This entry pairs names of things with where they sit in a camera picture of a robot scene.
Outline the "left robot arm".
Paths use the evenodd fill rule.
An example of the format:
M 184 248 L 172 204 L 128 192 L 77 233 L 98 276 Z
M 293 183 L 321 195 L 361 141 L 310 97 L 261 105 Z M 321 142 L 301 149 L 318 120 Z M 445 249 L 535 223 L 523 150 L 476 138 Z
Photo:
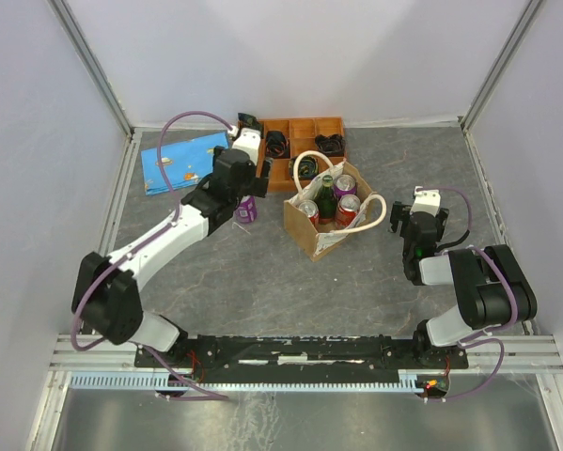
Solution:
M 217 147 L 211 173 L 163 221 L 108 256 L 87 254 L 71 303 L 73 331 L 84 324 L 114 345 L 133 342 L 155 350 L 166 365 L 182 364 L 188 355 L 187 333 L 145 311 L 140 292 L 174 257 L 227 222 L 244 197 L 264 197 L 272 164 L 267 158 L 257 166 L 243 150 Z

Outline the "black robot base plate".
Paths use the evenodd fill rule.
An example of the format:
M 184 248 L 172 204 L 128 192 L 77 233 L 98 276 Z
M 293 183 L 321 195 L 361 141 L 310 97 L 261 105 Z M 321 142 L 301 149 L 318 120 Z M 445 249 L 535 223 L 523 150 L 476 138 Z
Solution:
M 420 333 L 401 339 L 200 335 L 180 340 L 161 357 L 206 384 L 397 382 L 401 370 L 469 367 L 465 350 L 434 347 Z

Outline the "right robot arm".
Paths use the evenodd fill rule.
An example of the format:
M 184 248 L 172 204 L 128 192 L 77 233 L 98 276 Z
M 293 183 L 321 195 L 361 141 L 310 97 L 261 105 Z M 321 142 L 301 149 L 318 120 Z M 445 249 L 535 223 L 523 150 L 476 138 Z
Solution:
M 402 265 L 415 286 L 451 286 L 456 305 L 444 314 L 421 321 L 413 334 L 411 353 L 416 363 L 433 367 L 458 346 L 485 334 L 533 319 L 536 296 L 505 244 L 458 249 L 469 236 L 442 244 L 449 210 L 438 201 L 418 198 L 408 205 L 396 201 L 390 230 L 403 239 Z

